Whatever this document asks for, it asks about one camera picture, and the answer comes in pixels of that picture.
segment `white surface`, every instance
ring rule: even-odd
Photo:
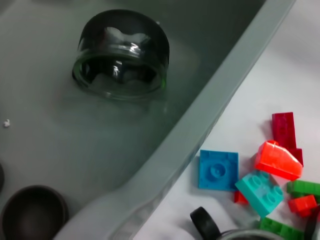
[[[272,113],[294,112],[296,143],[303,150],[302,180],[320,183],[320,2],[300,0],[240,86],[201,149],[239,153],[240,177],[250,158],[272,137]],[[221,231],[259,218],[233,203],[233,194],[197,188],[198,158],[187,167],[136,240],[200,239],[189,214],[203,206]],[[268,217],[303,229],[304,220],[282,202]]]

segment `red lego piece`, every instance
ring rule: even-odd
[[[314,195],[308,195],[303,197],[298,197],[288,201],[289,208],[291,212],[298,213],[305,210],[311,210],[317,206],[317,202]]]
[[[312,214],[312,211],[310,209],[298,212],[298,215],[302,218],[309,217],[311,214]]]
[[[293,112],[272,114],[272,131],[279,146],[286,149],[297,148]]]
[[[242,205],[247,205],[249,203],[240,191],[234,192],[234,202]]]
[[[301,163],[302,167],[304,166],[304,159],[302,157],[302,149],[288,149],[288,151]]]
[[[258,150],[254,166],[256,169],[294,181],[301,177],[303,166],[284,147],[266,141]]]

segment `green lego brick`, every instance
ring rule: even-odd
[[[314,195],[316,202],[320,203],[320,183],[301,180],[290,181],[286,185],[286,192],[294,198]]]
[[[270,218],[262,218],[259,222],[259,229],[279,235],[284,240],[303,240],[304,233],[291,226],[277,222]]]

